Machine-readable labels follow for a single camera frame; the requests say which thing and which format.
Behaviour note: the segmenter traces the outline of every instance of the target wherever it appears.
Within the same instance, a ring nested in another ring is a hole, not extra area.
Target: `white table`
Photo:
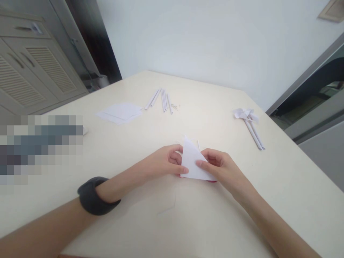
[[[160,87],[179,107],[163,113],[161,97],[128,124],[95,113],[121,102],[144,107]],[[231,111],[253,108],[266,150]],[[244,93],[202,82],[142,72],[48,113],[83,115],[83,167],[29,176],[27,186],[1,195],[1,234],[77,197],[93,176],[112,177],[163,145],[198,139],[229,153],[266,201],[323,257],[344,253],[344,194]],[[64,253],[85,257],[273,257],[245,211],[219,183],[165,176],[134,190],[84,231]]]

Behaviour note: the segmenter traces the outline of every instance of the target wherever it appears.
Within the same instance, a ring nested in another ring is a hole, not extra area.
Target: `black bracelet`
[[[79,199],[82,207],[93,215],[104,215],[112,211],[120,202],[104,202],[97,194],[96,187],[108,179],[105,177],[94,177],[84,183],[78,189]]]

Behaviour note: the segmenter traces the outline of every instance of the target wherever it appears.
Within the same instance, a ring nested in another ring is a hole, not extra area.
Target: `louvered door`
[[[74,68],[53,40],[6,37],[3,40],[58,100],[67,100],[87,91]]]
[[[28,115],[57,98],[0,39],[0,105],[17,115]]]

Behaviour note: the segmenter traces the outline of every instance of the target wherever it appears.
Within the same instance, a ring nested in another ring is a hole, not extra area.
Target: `right hand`
[[[238,201],[256,192],[229,154],[214,149],[201,151],[208,162],[197,160],[196,165],[212,174]]]

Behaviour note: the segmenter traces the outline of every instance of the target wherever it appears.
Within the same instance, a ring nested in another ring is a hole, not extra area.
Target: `cabinet handle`
[[[16,57],[14,55],[12,55],[11,53],[7,53],[7,54],[10,57],[12,57],[14,59],[14,61],[16,61],[22,69],[24,69],[24,66],[22,65],[22,63],[18,59],[16,59]]]
[[[30,58],[28,58],[24,53],[20,52],[27,60],[28,62],[30,62],[30,64],[32,65],[32,67],[35,67],[35,64],[31,61]]]
[[[17,29],[17,30],[23,30],[23,31],[30,31],[30,30],[32,30],[32,28],[30,28],[30,27],[16,26],[14,28]]]

